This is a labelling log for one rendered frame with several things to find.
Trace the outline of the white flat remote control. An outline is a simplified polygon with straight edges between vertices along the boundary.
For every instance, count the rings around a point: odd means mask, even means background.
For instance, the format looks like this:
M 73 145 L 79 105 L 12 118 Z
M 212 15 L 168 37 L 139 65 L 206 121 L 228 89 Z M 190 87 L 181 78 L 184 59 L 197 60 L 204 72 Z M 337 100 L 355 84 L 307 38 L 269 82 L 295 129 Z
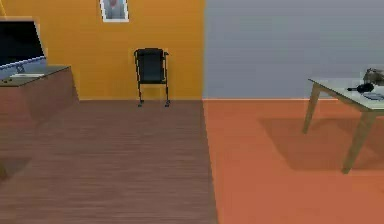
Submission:
M 45 74 L 37 74 L 37 73 L 19 73 L 19 74 L 13 74 L 10 77 L 12 78 L 38 78 L 42 77 Z

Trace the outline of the white framed wall picture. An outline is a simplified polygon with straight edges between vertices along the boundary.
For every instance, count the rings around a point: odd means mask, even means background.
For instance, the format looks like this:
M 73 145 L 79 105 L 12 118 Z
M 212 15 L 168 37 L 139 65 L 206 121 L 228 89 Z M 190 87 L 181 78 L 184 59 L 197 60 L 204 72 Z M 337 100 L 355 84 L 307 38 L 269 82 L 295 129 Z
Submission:
M 103 22 L 128 22 L 127 0 L 99 0 Z

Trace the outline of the pale top wooden table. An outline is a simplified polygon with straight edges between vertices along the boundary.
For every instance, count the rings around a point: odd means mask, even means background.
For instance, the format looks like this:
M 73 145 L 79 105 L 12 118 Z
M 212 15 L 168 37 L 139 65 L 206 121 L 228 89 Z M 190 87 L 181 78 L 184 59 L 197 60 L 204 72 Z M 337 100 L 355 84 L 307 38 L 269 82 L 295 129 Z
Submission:
M 355 78 L 309 78 L 312 83 L 312 90 L 308 102 L 306 116 L 302 132 L 306 134 L 310 127 L 312 116 L 321 92 L 352 106 L 361 112 L 352 143 L 348 149 L 348 153 L 344 159 L 341 172 L 348 174 L 358 157 L 361 148 L 370 133 L 370 130 L 377 117 L 384 117 L 384 100 L 370 100 L 359 94 L 357 91 L 348 91 L 354 85 L 363 83 L 360 79 Z

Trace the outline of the black screen television set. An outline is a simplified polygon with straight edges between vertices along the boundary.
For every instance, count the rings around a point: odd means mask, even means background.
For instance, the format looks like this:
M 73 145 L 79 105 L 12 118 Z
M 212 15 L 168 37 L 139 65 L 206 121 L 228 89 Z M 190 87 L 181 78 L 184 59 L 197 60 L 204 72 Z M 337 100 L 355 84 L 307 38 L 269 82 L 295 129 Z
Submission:
M 15 68 L 27 73 L 25 65 L 45 60 L 36 23 L 29 20 L 0 20 L 0 71 Z

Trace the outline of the black folding chair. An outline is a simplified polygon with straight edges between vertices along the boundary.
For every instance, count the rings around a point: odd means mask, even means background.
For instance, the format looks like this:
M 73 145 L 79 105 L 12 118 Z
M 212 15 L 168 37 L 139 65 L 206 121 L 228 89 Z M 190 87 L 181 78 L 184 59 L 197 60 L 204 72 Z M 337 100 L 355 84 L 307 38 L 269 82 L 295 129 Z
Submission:
M 144 103 L 141 91 L 142 85 L 164 85 L 166 94 L 165 107 L 170 106 L 167 70 L 168 55 L 168 52 L 160 48 L 142 48 L 134 51 L 139 107 Z

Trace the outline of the black round pan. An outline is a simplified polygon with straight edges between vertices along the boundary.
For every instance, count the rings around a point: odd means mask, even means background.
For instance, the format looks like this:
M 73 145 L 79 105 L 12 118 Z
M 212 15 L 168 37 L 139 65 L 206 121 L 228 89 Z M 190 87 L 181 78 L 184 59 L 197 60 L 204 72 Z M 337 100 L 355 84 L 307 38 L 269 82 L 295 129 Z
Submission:
M 359 93 L 371 92 L 374 89 L 374 85 L 371 83 L 360 84 L 357 87 L 350 87 L 348 91 L 357 91 Z

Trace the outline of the brown lumpy object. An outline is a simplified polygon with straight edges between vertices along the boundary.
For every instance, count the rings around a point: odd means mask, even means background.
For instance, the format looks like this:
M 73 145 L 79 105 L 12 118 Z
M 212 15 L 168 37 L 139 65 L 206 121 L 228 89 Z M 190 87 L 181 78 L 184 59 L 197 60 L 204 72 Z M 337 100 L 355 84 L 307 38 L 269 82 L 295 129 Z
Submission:
M 384 86 L 384 70 L 369 68 L 363 77 L 363 81 L 365 83 Z

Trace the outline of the grey flat plate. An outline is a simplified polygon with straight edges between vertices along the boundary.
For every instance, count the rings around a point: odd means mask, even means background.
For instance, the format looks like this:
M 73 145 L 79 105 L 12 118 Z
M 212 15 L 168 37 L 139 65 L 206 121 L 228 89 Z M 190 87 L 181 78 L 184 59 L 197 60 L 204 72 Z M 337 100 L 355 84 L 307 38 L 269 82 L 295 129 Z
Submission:
M 362 93 L 362 96 L 370 100 L 378 100 L 378 101 L 384 100 L 384 95 L 379 93 L 374 93 L 374 92 Z

